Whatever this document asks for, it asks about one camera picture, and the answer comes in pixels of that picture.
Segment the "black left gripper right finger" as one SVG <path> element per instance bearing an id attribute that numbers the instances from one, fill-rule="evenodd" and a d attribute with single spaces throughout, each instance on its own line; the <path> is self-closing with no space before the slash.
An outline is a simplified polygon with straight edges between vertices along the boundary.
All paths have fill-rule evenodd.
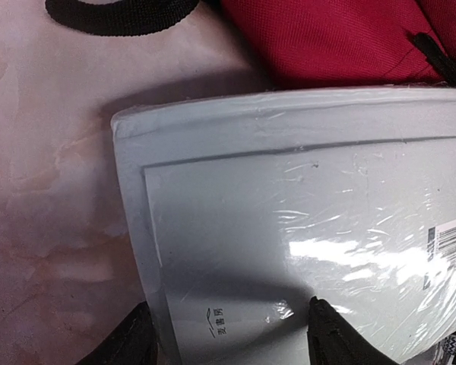
<path id="1" fill-rule="evenodd" d="M 315 365 L 394 365 L 326 300 L 309 301 L 309 359 Z"/>

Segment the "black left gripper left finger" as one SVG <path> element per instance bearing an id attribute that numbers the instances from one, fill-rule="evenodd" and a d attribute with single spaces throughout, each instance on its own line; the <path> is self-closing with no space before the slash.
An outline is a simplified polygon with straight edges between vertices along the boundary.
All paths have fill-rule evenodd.
<path id="1" fill-rule="evenodd" d="M 158 344 L 149 307 L 139 303 L 77 365 L 157 364 Z"/>

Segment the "grey barcode book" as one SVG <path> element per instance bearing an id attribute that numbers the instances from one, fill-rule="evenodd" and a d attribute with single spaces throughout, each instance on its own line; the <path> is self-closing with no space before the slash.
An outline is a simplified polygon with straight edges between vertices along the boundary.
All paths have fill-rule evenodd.
<path id="1" fill-rule="evenodd" d="M 131 108 L 119 186 L 171 364 L 307 364 L 327 300 L 402 363 L 456 331 L 456 89 Z"/>

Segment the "red student backpack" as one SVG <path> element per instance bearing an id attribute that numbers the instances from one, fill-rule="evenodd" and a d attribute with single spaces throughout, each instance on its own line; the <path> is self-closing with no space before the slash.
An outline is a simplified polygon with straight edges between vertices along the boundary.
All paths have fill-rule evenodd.
<path id="1" fill-rule="evenodd" d="M 213 1 L 279 87 L 456 87 L 456 1 Z"/>

